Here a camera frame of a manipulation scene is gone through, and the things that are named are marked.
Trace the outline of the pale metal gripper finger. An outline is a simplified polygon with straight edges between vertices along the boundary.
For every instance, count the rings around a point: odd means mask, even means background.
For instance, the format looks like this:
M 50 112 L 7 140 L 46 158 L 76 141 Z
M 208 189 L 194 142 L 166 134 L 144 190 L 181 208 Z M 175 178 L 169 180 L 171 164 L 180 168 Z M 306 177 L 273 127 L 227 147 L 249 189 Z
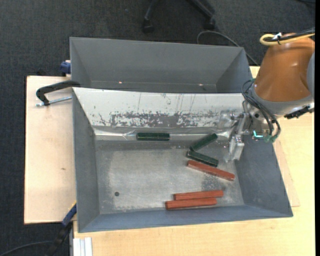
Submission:
M 238 161 L 241 158 L 245 143 L 240 135 L 232 136 L 229 140 L 228 153 L 225 155 L 226 162 Z
M 236 122 L 237 120 L 235 118 L 235 112 L 233 110 L 230 110 L 230 109 L 222 110 L 219 114 L 217 129 L 218 130 L 229 129 L 233 127 Z

